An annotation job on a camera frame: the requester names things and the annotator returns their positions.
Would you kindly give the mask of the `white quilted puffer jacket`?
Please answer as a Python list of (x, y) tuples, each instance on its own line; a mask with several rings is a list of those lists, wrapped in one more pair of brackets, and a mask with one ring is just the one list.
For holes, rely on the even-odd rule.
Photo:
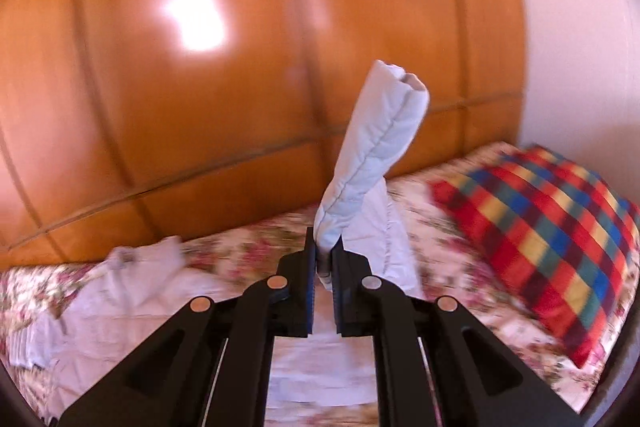
[[(340, 407), (374, 400), (370, 341), (343, 338), (333, 329), (329, 251), (342, 244), (367, 257), (377, 277), (408, 295), (421, 295), (408, 234), (385, 176), (405, 154), (429, 101), (415, 75), (380, 61), (372, 65), (314, 217), (320, 275), (314, 331), (306, 339), (284, 338), (274, 345), (271, 404)], [(42, 314), (9, 335), (9, 362), (49, 369), (54, 389), (46, 411), (61, 414), (168, 317), (201, 295), (220, 298), (224, 286), (188, 267), (177, 237), (118, 247), (100, 276), (60, 317)]]

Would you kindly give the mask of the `floral bedspread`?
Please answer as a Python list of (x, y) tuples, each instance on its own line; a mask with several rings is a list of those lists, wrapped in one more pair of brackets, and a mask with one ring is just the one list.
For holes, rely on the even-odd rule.
[[(495, 164), (512, 153), (497, 142), (469, 156), (390, 181), (345, 233), (347, 249), (406, 293), (457, 298), (574, 411), (602, 412), (603, 377), (632, 303), (630, 269), (602, 338), (583, 366), (495, 277), (432, 199), (435, 181)], [(60, 415), (190, 298), (226, 300), (277, 269), (303, 246), (314, 208), (199, 239), (169, 237), (118, 247), (100, 263), (15, 268), (1, 277), (1, 360), (41, 419)], [(378, 421), (372, 343), (337, 335), (332, 297), (318, 287), (314, 330), (280, 338), (273, 350), (270, 426), (373, 426)]]

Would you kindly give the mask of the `colourful checked pillow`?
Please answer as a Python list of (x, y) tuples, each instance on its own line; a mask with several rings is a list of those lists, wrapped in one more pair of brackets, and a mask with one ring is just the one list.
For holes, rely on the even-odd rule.
[(639, 208), (542, 146), (431, 184), (434, 202), (496, 277), (583, 367), (639, 245)]

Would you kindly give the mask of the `orange wooden wardrobe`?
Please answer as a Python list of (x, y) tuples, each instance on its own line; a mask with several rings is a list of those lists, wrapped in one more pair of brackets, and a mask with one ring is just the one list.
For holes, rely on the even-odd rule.
[(406, 173), (514, 141), (522, 0), (1, 0), (1, 263), (317, 202), (375, 60), (430, 111)]

